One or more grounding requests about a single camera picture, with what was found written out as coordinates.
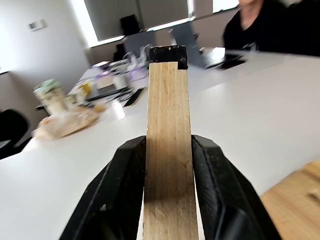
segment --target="black rubber tip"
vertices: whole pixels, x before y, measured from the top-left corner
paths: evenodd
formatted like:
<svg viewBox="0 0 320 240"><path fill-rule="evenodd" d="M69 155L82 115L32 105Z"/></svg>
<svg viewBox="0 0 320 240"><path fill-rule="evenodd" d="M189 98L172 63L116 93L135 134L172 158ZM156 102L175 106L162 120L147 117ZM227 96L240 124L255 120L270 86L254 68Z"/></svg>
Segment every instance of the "black rubber tip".
<svg viewBox="0 0 320 240"><path fill-rule="evenodd" d="M155 46L149 52L150 63L178 62L178 69L188 69L186 46Z"/></svg>

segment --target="desk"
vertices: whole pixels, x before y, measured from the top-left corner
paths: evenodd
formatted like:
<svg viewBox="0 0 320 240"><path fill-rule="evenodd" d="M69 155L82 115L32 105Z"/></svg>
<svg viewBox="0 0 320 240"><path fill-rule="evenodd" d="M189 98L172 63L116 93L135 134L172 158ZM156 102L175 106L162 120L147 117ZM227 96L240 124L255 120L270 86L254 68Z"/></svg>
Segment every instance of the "desk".
<svg viewBox="0 0 320 240"><path fill-rule="evenodd" d="M248 60L225 71L189 67L191 132L220 145L262 194L320 158L320 59L258 53ZM33 139L1 160L0 239L58 239L117 147L146 134L147 110L144 91L123 119L110 108L92 127L59 140Z"/></svg>

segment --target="food container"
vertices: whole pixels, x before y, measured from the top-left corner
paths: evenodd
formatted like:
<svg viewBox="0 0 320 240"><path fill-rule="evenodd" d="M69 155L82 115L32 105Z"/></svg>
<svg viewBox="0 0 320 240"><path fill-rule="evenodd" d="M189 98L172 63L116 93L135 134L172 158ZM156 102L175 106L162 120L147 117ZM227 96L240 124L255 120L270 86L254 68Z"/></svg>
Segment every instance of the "food container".
<svg viewBox="0 0 320 240"><path fill-rule="evenodd" d="M50 115L56 115L68 109L61 85L54 79L39 84L33 92Z"/></svg>

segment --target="wooden plank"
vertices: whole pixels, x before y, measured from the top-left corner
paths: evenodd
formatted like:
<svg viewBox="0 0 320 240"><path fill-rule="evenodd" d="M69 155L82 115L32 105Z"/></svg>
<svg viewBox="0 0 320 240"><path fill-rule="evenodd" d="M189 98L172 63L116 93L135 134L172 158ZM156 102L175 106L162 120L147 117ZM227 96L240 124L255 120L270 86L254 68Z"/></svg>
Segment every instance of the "wooden plank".
<svg viewBox="0 0 320 240"><path fill-rule="evenodd" d="M307 164L261 196L284 240L320 239L320 182L314 177L319 175L314 166Z"/></svg>
<svg viewBox="0 0 320 240"><path fill-rule="evenodd" d="M151 63L143 239L198 239L187 70Z"/></svg>
<svg viewBox="0 0 320 240"><path fill-rule="evenodd" d="M308 163L302 170L320 181L320 160Z"/></svg>

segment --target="black chair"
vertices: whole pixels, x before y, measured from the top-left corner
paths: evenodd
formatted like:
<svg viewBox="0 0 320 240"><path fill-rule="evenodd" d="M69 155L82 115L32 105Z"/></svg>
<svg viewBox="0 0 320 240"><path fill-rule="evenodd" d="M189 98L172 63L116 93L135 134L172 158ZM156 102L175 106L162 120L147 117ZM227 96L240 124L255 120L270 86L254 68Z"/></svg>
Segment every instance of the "black chair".
<svg viewBox="0 0 320 240"><path fill-rule="evenodd" d="M7 109L0 112L0 160L18 154L25 148L31 137L20 145L17 143L28 129L28 120L18 111Z"/></svg>
<svg viewBox="0 0 320 240"><path fill-rule="evenodd" d="M120 18L120 24L123 30L123 35L125 36L137 34L141 31L137 18L134 14Z"/></svg>

